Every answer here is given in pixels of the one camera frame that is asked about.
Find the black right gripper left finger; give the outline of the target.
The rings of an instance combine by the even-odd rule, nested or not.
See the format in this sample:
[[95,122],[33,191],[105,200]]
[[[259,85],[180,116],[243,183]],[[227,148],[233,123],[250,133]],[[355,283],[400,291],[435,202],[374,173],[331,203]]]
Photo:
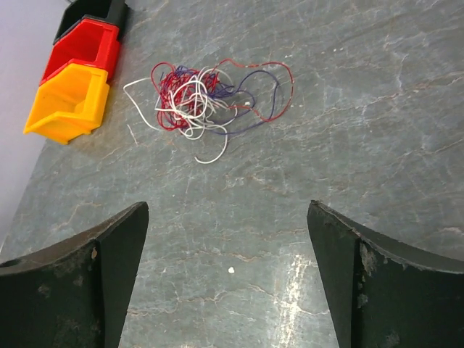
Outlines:
[[118,347],[149,223],[137,202],[1,264],[2,347]]

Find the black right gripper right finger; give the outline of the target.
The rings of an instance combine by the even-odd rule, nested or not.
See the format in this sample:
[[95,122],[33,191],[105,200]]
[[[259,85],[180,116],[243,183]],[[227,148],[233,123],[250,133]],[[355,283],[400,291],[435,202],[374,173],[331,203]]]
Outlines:
[[307,225],[340,347],[462,347],[463,261],[310,203]]

